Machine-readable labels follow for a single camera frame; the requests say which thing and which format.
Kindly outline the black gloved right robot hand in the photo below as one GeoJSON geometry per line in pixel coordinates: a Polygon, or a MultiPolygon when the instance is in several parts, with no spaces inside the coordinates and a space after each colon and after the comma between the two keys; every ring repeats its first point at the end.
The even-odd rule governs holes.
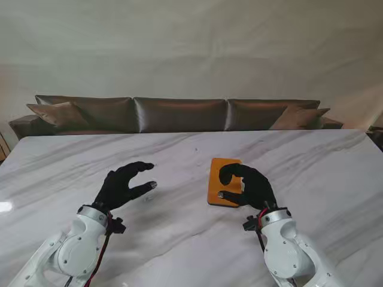
{"type": "Polygon", "coordinates": [[[250,205],[257,210],[265,208],[274,210],[278,207],[269,180],[257,169],[233,163],[223,166],[219,171],[219,180],[223,185],[228,185],[233,176],[242,178],[243,191],[240,194],[220,191],[218,193],[220,198],[238,206],[250,205]]]}

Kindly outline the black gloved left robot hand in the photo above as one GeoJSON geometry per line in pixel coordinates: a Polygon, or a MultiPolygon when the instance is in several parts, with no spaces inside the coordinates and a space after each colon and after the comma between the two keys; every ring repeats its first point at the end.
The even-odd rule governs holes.
{"type": "Polygon", "coordinates": [[[156,181],[150,181],[133,188],[129,187],[130,180],[138,173],[153,168],[153,163],[137,161],[119,167],[115,171],[110,171],[91,207],[107,214],[155,189],[157,187],[156,181]]]}

